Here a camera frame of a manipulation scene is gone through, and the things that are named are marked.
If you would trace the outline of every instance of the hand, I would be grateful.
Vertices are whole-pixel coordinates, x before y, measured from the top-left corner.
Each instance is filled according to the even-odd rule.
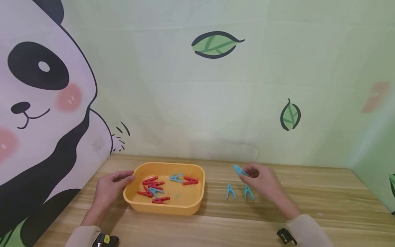
[[[250,163],[244,171],[250,176],[241,175],[240,179],[255,188],[264,198],[273,203],[284,218],[289,221],[302,214],[296,203],[282,187],[276,173],[267,166]]]
[[[285,193],[276,173],[267,166],[263,166],[257,163],[249,163],[244,171],[250,176],[240,176],[240,179],[254,187],[258,193],[275,203],[276,197],[280,194]]]
[[[99,179],[92,206],[81,226],[101,225],[119,193],[136,178],[133,173],[134,171],[115,172]]]

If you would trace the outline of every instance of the person's left hand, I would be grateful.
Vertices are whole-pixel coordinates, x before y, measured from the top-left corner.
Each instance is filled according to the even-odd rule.
[[[101,225],[104,216],[110,211],[119,192],[136,178],[133,173],[134,171],[115,172],[99,179],[92,206],[85,215],[81,226]]]

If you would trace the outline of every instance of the yellow plastic tray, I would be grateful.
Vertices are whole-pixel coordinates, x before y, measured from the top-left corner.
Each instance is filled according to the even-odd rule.
[[[192,177],[199,180],[198,184],[182,185],[182,183],[171,181],[169,178],[174,175],[184,174],[180,177]],[[125,201],[139,212],[164,213],[172,215],[192,215],[196,213],[201,204],[204,193],[205,173],[204,170],[194,164],[148,162],[139,166],[134,175],[136,179],[126,186],[123,192]],[[154,204],[152,200],[137,194],[137,191],[144,191],[142,181],[157,176],[156,181],[164,181],[161,185],[164,194],[158,193],[158,197],[170,196],[170,200],[165,204]]]

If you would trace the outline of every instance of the plant leaf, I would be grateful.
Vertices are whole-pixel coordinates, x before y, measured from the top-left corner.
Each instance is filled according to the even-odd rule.
[[[192,42],[192,49],[205,58],[221,58],[230,54],[236,48],[236,44],[243,41],[227,32],[213,31],[197,37]]]
[[[293,130],[299,124],[301,112],[298,106],[291,104],[288,99],[288,104],[284,107],[280,115],[280,123],[286,131]]]
[[[395,197],[395,174],[389,175],[389,184],[391,185],[392,195]]]

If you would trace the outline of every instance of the red clothespin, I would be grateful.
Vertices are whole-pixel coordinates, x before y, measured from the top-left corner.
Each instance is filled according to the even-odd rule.
[[[143,185],[148,185],[148,184],[154,182],[157,179],[158,179],[158,177],[152,177],[152,178],[148,178],[146,180],[143,180]]]
[[[163,202],[163,201],[167,201],[167,200],[170,200],[170,196],[161,197],[161,198],[155,198],[155,199],[152,200],[152,203],[167,204],[167,203],[164,203],[164,202]]]
[[[155,186],[159,186],[159,185],[164,185],[165,184],[165,182],[151,182],[149,185],[155,185]]]
[[[149,189],[146,186],[143,186],[145,192],[143,191],[137,191],[137,194],[142,195],[142,196],[146,196],[149,198],[152,198],[154,195],[152,194],[152,192],[149,191]]]
[[[197,179],[191,177],[184,177],[184,179],[187,180],[187,182],[183,182],[183,185],[194,185],[199,182]]]
[[[157,189],[157,190],[163,190],[163,188],[162,187],[159,187],[159,186],[157,186],[157,184],[156,183],[150,183],[149,185],[147,185],[148,186],[148,188],[155,188],[155,189]]]

